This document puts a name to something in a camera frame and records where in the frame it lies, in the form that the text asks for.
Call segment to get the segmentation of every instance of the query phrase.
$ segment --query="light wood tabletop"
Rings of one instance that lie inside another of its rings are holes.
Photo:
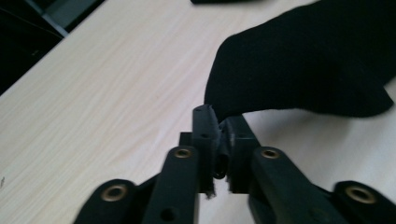
[[[0,98],[0,223],[72,223],[104,182],[156,175],[191,130],[221,42],[311,2],[105,1]],[[396,99],[395,81],[387,90]],[[370,119],[245,117],[314,184],[356,180],[396,202],[394,108]],[[216,198],[201,197],[199,223],[253,223],[247,197],[216,185]]]

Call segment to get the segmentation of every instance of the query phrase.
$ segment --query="black cloth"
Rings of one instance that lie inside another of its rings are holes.
[[[396,1],[321,0],[227,38],[205,90],[219,120],[302,108],[370,117],[393,102]]]

